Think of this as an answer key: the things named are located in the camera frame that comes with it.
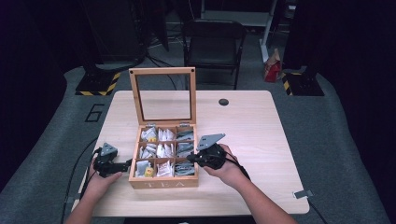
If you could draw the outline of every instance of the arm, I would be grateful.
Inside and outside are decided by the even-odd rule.
[[[226,152],[232,154],[227,146],[220,145]],[[227,155],[227,158],[233,160],[230,155]],[[218,170],[209,167],[204,167],[204,169],[241,194],[256,223],[296,223],[289,214],[247,179],[235,164],[225,162]]]
[[[66,220],[66,224],[90,223],[93,208],[102,196],[105,195],[110,185],[122,176],[122,173],[119,172],[103,178],[93,170],[93,165],[91,164],[90,176],[92,176],[92,178],[85,190],[84,196]]]

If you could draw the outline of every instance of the tea bag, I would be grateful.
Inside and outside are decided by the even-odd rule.
[[[140,159],[148,159],[148,158],[156,158],[156,149],[155,144],[147,144],[146,147],[140,147],[139,158]]]
[[[156,142],[157,133],[155,132],[155,128],[151,127],[147,131],[143,131],[141,137],[145,142]]]
[[[175,175],[194,175],[195,169],[194,164],[190,161],[182,161],[176,164],[175,166]]]
[[[176,155],[181,158],[186,158],[194,151],[193,143],[178,143]]]
[[[158,144],[157,146],[157,157],[164,158],[165,157],[165,150],[163,148],[163,144]]]
[[[171,146],[169,147],[168,145],[164,145],[164,147],[165,147],[165,150],[164,150],[164,156],[166,157],[166,158],[171,158],[171,157],[173,157],[173,153],[174,153],[174,146],[173,146],[173,144],[171,144]]]
[[[157,164],[157,176],[173,176],[173,166],[170,161],[164,162],[162,164]]]
[[[136,172],[134,173],[134,176],[136,177],[144,177],[146,167],[151,166],[149,161],[138,161],[136,163]]]
[[[158,138],[160,141],[172,141],[174,140],[175,134],[172,133],[169,129],[166,129],[165,131],[159,129],[158,130]]]
[[[183,141],[183,140],[194,140],[194,134],[192,130],[184,131],[177,133],[177,141]]]

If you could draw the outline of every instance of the chair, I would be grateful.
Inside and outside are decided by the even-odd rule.
[[[186,22],[182,28],[184,66],[230,69],[231,76],[235,71],[233,84],[221,84],[233,86],[236,90],[246,34],[243,25],[236,21],[199,19]]]

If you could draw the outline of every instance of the open box lid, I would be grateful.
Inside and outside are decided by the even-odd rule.
[[[129,73],[140,125],[196,124],[195,67],[131,68]]]

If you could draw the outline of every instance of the desk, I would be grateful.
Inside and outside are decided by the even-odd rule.
[[[290,214],[309,210],[288,141],[269,91],[198,91],[197,134],[226,133],[228,145],[251,180]],[[219,105],[219,99],[230,103]],[[108,110],[95,148],[108,142],[119,150],[115,162],[134,154],[137,117],[132,91],[118,91]],[[133,189],[124,174],[97,204],[97,217],[216,217],[250,215],[236,190],[200,168],[199,187]]]

